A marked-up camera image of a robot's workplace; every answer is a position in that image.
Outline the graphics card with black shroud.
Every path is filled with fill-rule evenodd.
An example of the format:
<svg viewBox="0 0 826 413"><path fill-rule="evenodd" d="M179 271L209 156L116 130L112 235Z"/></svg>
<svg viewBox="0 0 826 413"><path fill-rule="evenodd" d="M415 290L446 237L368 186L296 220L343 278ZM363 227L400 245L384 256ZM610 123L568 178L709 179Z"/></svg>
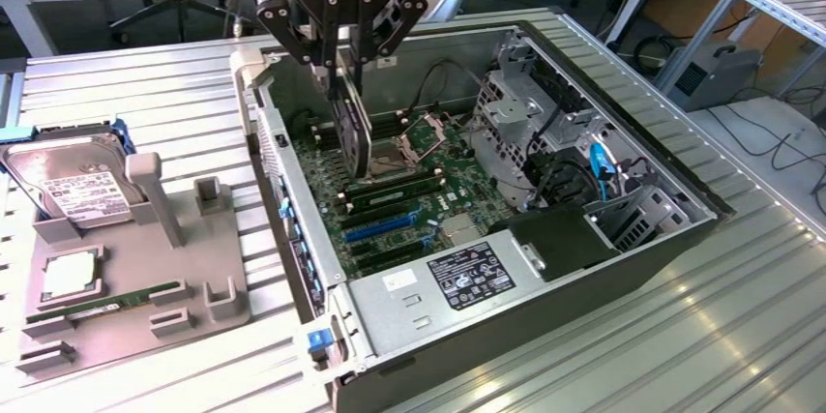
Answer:
<svg viewBox="0 0 826 413"><path fill-rule="evenodd" d="M324 33L326 51L331 58L312 67L327 101L332 106L335 132L348 174L367 176L372 152L372 125L363 104L364 61L352 42L352 34L334 26Z"/></svg>

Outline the black RAM slot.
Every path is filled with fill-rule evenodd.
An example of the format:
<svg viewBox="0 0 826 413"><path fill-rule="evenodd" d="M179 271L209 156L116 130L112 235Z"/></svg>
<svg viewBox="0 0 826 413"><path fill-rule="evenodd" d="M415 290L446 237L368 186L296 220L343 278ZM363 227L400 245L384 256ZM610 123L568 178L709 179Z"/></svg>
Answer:
<svg viewBox="0 0 826 413"><path fill-rule="evenodd" d="M403 130L403 127L387 127L374 129L374 132L371 134L371 140L372 142L376 142L382 139L398 136L403 132ZM340 142L335 132L335 128L322 129L315 133L315 135L316 148L319 150L328 151L340 148Z"/></svg>
<svg viewBox="0 0 826 413"><path fill-rule="evenodd" d="M406 128L400 120L392 115L383 115L380 117L372 117L371 123L372 123L372 132L374 132L374 129L387 128L387 127ZM326 128L335 128L335 126L332 124L328 124L328 125L324 124L322 126L315 126L311 129L311 133L315 134L319 130L326 129Z"/></svg>

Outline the metal socket cover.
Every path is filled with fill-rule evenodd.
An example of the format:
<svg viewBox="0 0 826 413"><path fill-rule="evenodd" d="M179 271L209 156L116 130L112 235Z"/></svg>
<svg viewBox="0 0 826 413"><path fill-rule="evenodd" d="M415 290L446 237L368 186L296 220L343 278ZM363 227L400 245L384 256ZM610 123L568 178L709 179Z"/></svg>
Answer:
<svg viewBox="0 0 826 413"><path fill-rule="evenodd" d="M424 112L398 136L404 160L411 164L420 164L446 141L443 122L432 113Z"/></svg>

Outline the CPU socket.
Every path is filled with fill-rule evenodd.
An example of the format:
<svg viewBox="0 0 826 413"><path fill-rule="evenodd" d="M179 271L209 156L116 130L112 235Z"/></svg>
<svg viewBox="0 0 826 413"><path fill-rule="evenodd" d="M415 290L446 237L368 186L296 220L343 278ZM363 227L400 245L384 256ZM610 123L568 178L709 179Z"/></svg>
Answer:
<svg viewBox="0 0 826 413"><path fill-rule="evenodd" d="M406 157L392 142L375 145L370 165L370 173L374 177L408 168Z"/></svg>

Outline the silver drive cage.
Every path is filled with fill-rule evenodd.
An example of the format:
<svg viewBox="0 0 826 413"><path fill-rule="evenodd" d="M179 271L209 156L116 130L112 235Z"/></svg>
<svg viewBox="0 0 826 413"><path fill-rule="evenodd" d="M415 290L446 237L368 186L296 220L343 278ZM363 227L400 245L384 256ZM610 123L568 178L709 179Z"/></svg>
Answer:
<svg viewBox="0 0 826 413"><path fill-rule="evenodd" d="M614 168L590 160L599 108L538 43L510 32L486 72L467 141L506 202L527 211L612 197Z"/></svg>

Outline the blue disk caddy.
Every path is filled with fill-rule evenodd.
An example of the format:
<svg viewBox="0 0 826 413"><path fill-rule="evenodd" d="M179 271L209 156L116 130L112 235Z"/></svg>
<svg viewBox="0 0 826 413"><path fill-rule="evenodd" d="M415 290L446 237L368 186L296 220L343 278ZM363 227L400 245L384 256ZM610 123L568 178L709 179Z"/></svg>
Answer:
<svg viewBox="0 0 826 413"><path fill-rule="evenodd" d="M125 158L135 152L120 118L0 129L0 172L27 181L123 170Z"/></svg>

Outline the green motherboard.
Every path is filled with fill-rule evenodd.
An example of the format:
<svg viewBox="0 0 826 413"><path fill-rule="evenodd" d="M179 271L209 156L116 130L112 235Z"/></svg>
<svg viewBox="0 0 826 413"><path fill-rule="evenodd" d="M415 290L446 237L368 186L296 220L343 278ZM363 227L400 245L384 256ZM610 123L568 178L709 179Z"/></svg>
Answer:
<svg viewBox="0 0 826 413"><path fill-rule="evenodd" d="M407 128L424 112L427 111L404 115L403 112L395 111L374 117L392 115ZM295 152L304 179L316 201L338 261L347 277L352 280L364 278L359 273L359 269L364 266L356 263L356 258L360 256L396 248L418 240L424 243L423 256L451 248L452 245L442 233L442 222L446 218L468 213L486 234L496 221L510 218L516 212L506 202L492 177L476 159L476 152L467 141L471 125L451 118L446 112L430 113L444 124L447 141L420 164L408 163L407 170L378 177L370 173L370 163L367 176L352 178L340 148L328 151L316 148L316 135L311 133L311 129L315 126L328 125L328 123L318 119L307 119L302 127L294 130ZM339 227L339 222L348 216L366 212L347 211L346 201L350 195L378 191L382 188L432 177L442 177L447 180L438 192L390 204L411 207L410 213L350 229ZM347 232L403 217L414 217L415 225L354 243L344 242Z"/></svg>

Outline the RAM stick in motherboard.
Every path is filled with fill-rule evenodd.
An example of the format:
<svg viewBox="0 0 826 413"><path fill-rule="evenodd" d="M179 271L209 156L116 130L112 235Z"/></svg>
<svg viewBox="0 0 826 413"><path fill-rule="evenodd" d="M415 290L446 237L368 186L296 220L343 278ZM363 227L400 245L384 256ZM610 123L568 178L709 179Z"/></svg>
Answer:
<svg viewBox="0 0 826 413"><path fill-rule="evenodd" d="M386 187L372 192L352 194L347 197L346 207L348 212L367 211L374 208L406 201L411 198L438 192L446 185L447 180L432 177L411 181L406 184Z"/></svg>

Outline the black expansion slot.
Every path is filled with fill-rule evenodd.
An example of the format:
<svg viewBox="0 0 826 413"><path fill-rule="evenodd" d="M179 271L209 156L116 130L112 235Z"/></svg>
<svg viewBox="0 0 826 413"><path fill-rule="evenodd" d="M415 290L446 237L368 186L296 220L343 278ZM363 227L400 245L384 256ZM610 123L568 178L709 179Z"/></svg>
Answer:
<svg viewBox="0 0 826 413"><path fill-rule="evenodd" d="M368 267L374 263L380 263L380 262L396 259L399 257L407 256L411 253L419 252L423 249L423 247L424 247L424 243L420 240L412 241L396 248L358 257L356 263L360 266Z"/></svg>
<svg viewBox="0 0 826 413"><path fill-rule="evenodd" d="M359 269L359 273L362 277L366 277L371 274L375 274L380 271L384 271L395 266L403 265L424 256L423 251L415 251L407 253L406 255L400 255L398 257L392 257L391 259L383 260L380 263L375 263L371 266Z"/></svg>
<svg viewBox="0 0 826 413"><path fill-rule="evenodd" d="M406 215L411 211L412 208L406 207L404 205L387 205L374 210L362 212L354 216L348 216L344 220L339 222L339 227L342 229L350 229L376 221L399 217L402 215Z"/></svg>

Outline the silver hard disk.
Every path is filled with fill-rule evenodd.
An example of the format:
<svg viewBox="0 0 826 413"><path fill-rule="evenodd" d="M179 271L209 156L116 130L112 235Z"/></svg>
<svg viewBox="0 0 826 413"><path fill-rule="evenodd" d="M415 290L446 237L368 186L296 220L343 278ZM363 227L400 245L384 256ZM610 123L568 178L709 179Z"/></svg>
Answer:
<svg viewBox="0 0 826 413"><path fill-rule="evenodd" d="M68 220L80 229L129 221L131 207L145 201L127 178L128 156L121 136L108 128L0 142L0 167L41 218Z"/></svg>

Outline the blue expansion slot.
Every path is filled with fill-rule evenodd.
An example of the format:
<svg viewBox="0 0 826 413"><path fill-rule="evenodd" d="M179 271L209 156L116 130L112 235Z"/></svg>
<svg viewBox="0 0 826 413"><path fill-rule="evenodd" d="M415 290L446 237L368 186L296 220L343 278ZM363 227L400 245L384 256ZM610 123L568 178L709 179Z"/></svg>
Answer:
<svg viewBox="0 0 826 413"><path fill-rule="evenodd" d="M398 229L414 226L416 219L414 217L398 218L392 221L384 221L375 225L366 226L360 229L352 230L344 234L344 242L354 243L366 239L370 239L378 235L386 234Z"/></svg>

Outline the black plastic shroud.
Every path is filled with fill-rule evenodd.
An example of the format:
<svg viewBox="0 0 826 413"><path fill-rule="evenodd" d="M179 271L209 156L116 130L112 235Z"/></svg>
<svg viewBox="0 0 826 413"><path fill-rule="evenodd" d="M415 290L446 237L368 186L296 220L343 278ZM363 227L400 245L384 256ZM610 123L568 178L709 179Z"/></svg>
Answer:
<svg viewBox="0 0 826 413"><path fill-rule="evenodd" d="M544 267L544 281L587 269L615 258L620 252L598 234L584 209L575 205L546 207L496 221L488 228L494 234L508 230L520 246L528 246Z"/></svg>

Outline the silver disk bay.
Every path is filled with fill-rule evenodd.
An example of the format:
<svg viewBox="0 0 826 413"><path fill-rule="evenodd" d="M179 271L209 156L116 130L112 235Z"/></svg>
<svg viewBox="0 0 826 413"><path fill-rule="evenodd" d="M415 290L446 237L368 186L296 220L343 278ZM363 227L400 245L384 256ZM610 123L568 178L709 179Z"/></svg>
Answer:
<svg viewBox="0 0 826 413"><path fill-rule="evenodd" d="M618 251L628 252L715 215L682 192L671 194L656 185L643 185L618 198L587 204L584 217L607 243Z"/></svg>

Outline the silver CPU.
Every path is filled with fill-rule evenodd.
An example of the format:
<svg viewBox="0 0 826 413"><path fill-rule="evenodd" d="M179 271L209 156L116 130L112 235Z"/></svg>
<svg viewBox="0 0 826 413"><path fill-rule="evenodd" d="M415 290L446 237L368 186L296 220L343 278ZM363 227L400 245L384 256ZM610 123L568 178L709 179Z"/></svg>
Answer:
<svg viewBox="0 0 826 413"><path fill-rule="evenodd" d="M93 287L97 257L92 251L79 251L47 260L41 300L53 300Z"/></svg>

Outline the aluminium slat frame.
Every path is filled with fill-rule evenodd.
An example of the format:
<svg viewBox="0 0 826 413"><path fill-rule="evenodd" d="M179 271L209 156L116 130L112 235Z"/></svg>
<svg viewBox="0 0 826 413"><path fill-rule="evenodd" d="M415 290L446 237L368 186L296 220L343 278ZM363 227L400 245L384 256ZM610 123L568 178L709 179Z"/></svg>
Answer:
<svg viewBox="0 0 826 413"><path fill-rule="evenodd" d="M734 0L719 0L701 27L691 36L685 51L676 55L664 67L654 86L666 94L676 85L683 71L689 67L695 51L713 35L714 27L726 16ZM826 0L742 0L759 14L773 17L782 25L797 31L809 41L818 45L817 51L801 67L795 77L789 80L781 92L785 92L817 60L826 55Z"/></svg>

